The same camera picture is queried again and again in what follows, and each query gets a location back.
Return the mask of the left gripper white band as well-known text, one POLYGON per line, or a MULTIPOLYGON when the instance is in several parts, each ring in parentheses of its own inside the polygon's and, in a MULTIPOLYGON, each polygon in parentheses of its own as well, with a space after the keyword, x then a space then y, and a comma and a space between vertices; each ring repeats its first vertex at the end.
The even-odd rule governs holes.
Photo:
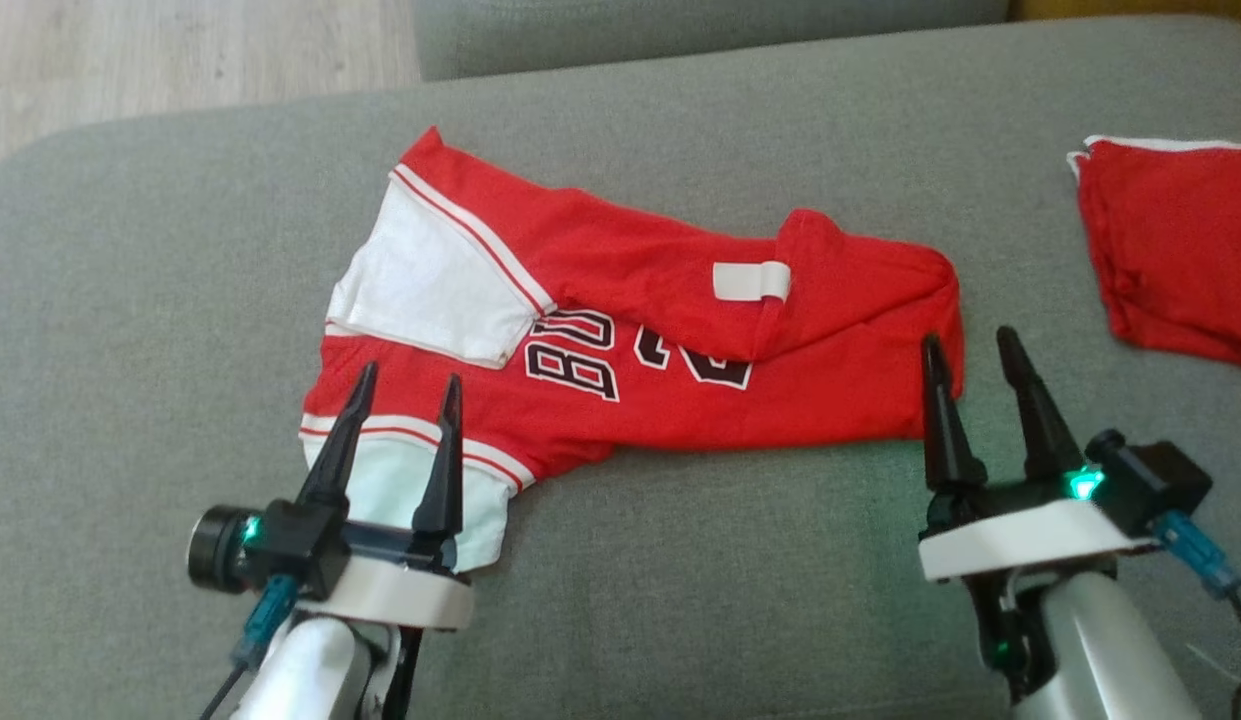
MULTIPOLYGON (((349 510, 349 479, 357 437, 376 395, 379 364, 361 369, 352 392, 326 434, 297 495, 300 506, 349 510)), ((423 561, 454 561, 455 538, 464 529, 463 379, 452 374, 441 405, 441 443, 422 502, 410 530, 346 525, 351 547, 341 578, 326 598, 326 614, 364 623, 416 629, 467 629, 474 614, 470 583, 423 561)))

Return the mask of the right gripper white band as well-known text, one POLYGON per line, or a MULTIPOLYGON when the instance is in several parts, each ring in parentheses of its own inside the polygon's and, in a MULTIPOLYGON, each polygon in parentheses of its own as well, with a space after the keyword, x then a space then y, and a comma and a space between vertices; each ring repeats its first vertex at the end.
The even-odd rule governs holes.
MULTIPOLYGON (((1016 329, 999 326, 997 343, 1005 382, 1016 395, 1024 479, 1060 480, 1082 469, 1085 456, 1016 329)), ((1154 547, 1149 530, 1114 524, 1095 502, 1090 480, 1082 484, 1083 497, 1071 487, 987 487, 987 466, 969 446, 937 334, 927 334, 921 358, 925 482, 936 493, 918 541, 927 582, 1154 547)))

